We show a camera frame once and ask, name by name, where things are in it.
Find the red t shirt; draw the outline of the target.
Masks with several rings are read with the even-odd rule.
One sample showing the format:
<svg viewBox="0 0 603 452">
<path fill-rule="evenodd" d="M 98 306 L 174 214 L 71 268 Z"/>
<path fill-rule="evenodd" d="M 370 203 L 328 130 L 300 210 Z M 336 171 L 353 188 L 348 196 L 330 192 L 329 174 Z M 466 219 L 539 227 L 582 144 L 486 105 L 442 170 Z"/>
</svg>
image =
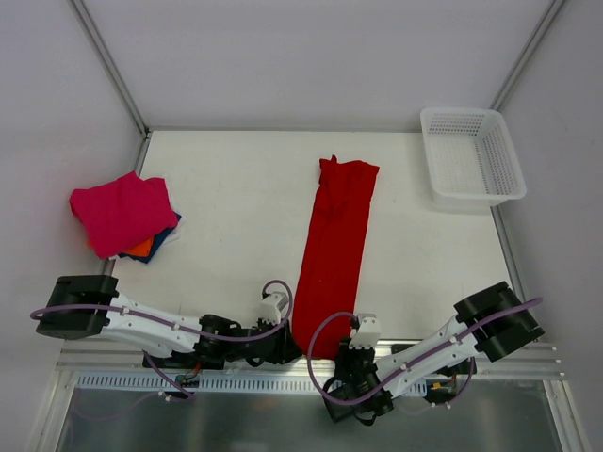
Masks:
<svg viewBox="0 0 603 452">
<path fill-rule="evenodd" d="M 318 190 L 310 217 L 292 315 L 292 333 L 303 353 L 333 360 L 350 320 L 327 317 L 353 313 L 367 236 L 369 213 L 380 168 L 364 161 L 319 160 Z"/>
</svg>

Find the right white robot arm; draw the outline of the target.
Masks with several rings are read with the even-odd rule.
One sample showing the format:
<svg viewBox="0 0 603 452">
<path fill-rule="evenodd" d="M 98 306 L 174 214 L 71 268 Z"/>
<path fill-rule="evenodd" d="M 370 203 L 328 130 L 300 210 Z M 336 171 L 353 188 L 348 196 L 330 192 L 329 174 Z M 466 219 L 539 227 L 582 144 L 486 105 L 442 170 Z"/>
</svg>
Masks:
<svg viewBox="0 0 603 452">
<path fill-rule="evenodd" d="M 321 388 L 329 417 L 371 426 L 407 395 L 448 405 L 464 390 L 457 377 L 471 378 L 479 355 L 494 363 L 543 335 L 530 312 L 540 303 L 521 301 L 505 282 L 495 284 L 457 302 L 454 316 L 429 337 L 381 358 L 378 319 L 353 315 L 350 335 L 339 342 L 334 375 Z"/>
</svg>

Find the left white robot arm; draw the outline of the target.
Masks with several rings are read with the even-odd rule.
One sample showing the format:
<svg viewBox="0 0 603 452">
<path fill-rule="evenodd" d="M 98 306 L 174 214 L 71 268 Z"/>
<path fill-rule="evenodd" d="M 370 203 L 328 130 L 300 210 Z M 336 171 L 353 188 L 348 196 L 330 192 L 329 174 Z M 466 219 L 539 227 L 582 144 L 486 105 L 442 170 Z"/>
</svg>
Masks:
<svg viewBox="0 0 603 452">
<path fill-rule="evenodd" d="M 141 349 L 161 369 L 221 370 L 227 363 L 282 365 L 302 355 L 289 318 L 292 293 L 280 280 L 261 292 L 258 318 L 245 327 L 219 315 L 174 315 L 135 301 L 110 276 L 57 279 L 47 305 L 31 313 L 40 335 L 65 341 L 101 337 Z"/>
</svg>

